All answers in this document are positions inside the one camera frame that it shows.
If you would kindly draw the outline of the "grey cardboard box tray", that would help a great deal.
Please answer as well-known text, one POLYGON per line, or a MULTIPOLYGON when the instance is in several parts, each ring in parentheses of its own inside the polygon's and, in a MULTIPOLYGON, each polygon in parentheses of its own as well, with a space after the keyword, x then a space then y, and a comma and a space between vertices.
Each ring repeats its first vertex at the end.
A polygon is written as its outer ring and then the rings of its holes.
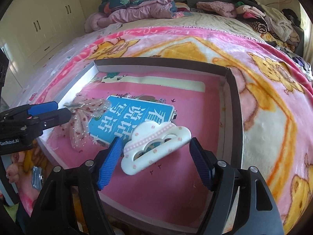
POLYGON ((38 139, 53 164, 72 168, 94 158, 117 136, 122 153, 111 181, 100 193, 106 213, 156 234, 195 234, 211 193, 203 186, 184 145, 135 175, 121 169, 125 144, 146 121, 187 127, 202 147, 234 167, 242 165, 243 122, 235 76, 226 67, 170 58, 93 61, 57 91, 62 108, 77 94, 105 99, 111 108, 89 121, 80 151, 58 127, 38 139))

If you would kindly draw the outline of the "pink quilted jacket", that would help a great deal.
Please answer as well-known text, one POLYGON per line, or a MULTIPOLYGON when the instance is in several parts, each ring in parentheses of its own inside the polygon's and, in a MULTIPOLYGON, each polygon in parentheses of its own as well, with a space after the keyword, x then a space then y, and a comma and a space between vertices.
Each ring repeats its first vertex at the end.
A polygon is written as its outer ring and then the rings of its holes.
POLYGON ((177 11, 174 0, 146 0, 141 4, 118 9, 109 15, 91 14, 84 23, 86 33, 98 31, 114 23, 129 23, 143 19, 175 19, 183 14, 177 11))

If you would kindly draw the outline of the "pink bow hair clip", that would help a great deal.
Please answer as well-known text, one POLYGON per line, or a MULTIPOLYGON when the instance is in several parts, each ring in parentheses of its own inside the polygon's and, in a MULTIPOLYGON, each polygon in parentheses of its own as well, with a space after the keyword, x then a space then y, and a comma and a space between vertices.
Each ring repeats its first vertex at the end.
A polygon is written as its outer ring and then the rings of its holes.
POLYGON ((71 112, 71 118, 68 123, 58 127, 61 136, 69 138, 73 149, 82 150, 90 135, 89 121, 92 118, 101 118, 111 106, 108 100, 77 94, 71 103, 65 105, 71 112))

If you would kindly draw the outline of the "cream wardrobe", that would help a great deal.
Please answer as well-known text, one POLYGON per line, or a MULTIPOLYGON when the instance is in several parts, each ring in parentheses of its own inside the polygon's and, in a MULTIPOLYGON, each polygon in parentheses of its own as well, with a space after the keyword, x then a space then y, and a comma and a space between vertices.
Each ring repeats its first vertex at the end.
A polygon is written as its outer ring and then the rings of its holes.
POLYGON ((44 63, 84 34, 79 0, 13 0, 1 19, 1 48, 13 77, 25 87, 44 63))

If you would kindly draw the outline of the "pink fuzzy garment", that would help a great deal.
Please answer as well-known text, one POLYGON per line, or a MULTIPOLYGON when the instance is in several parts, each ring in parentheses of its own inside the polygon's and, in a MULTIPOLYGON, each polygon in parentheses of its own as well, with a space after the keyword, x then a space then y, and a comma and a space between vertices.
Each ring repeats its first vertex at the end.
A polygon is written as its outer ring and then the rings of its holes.
POLYGON ((196 6, 198 9, 215 12, 220 16, 226 18, 236 18, 237 12, 233 3, 227 3, 222 1, 213 1, 213 2, 197 2, 196 6))

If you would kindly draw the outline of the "pink cartoon bear blanket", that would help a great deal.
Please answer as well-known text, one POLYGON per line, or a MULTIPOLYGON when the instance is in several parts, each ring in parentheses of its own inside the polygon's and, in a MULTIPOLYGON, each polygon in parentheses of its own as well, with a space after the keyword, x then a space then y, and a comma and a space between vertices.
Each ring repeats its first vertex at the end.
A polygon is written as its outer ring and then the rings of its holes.
MULTIPOLYGON (((277 203, 284 232, 312 200, 312 85, 296 63, 267 43, 225 32, 153 27, 102 40, 81 64, 109 58, 170 58, 218 65, 235 76, 243 122, 242 168, 256 166, 277 203)), ((58 76, 33 103, 52 101, 76 75, 58 76)))

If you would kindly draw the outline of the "dark floral pillow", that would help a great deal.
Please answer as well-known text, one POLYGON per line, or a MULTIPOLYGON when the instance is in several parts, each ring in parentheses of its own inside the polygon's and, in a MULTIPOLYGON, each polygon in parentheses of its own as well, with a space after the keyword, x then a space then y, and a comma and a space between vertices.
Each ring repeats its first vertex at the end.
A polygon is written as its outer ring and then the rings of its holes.
POLYGON ((112 14, 116 10, 127 9, 131 6, 136 6, 142 3, 144 0, 101 0, 101 4, 98 7, 100 13, 106 15, 112 14))

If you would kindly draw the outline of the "white cloud hair clip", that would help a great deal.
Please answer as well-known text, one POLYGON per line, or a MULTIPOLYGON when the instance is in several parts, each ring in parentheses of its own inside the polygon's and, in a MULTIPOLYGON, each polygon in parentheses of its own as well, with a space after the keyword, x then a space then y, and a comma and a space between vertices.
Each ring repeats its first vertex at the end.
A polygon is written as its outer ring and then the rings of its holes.
POLYGON ((188 144, 191 131, 166 121, 146 121, 139 124, 123 149, 121 169, 127 175, 135 175, 162 158, 188 144))

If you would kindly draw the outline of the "blue comb clip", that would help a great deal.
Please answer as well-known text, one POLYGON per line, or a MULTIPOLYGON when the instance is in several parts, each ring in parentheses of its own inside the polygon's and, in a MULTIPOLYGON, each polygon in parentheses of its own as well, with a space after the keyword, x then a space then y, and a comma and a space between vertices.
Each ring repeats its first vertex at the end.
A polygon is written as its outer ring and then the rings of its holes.
POLYGON ((42 189, 44 183, 43 169, 41 167, 34 166, 32 168, 32 187, 38 191, 42 189))

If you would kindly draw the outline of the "beige bed sheet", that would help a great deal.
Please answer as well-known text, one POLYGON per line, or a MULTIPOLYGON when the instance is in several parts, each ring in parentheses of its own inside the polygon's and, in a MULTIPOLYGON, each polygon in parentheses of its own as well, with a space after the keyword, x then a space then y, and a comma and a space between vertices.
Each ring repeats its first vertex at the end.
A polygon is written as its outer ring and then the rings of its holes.
POLYGON ((58 76, 69 78, 68 74, 76 75, 82 63, 92 51, 95 51, 100 41, 117 39, 126 34, 139 31, 144 35, 154 34, 153 27, 173 27, 176 33, 187 33, 188 28, 203 29, 205 32, 217 31, 233 34, 245 39, 264 43, 261 35, 247 24, 236 19, 218 15, 196 13, 177 19, 143 19, 130 23, 114 23, 104 29, 87 33, 72 40, 67 46, 60 49, 36 73, 31 76, 27 86, 16 94, 14 105, 33 103, 40 94, 58 76))

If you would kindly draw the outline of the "pile of mixed clothes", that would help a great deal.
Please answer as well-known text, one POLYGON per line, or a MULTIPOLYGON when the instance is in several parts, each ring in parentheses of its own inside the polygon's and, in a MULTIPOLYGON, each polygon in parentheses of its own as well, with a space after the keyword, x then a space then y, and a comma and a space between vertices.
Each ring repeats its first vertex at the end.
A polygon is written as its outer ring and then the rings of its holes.
POLYGON ((312 66, 303 58, 305 35, 295 12, 279 11, 255 0, 234 2, 236 19, 252 27, 269 45, 287 54, 312 83, 312 66))

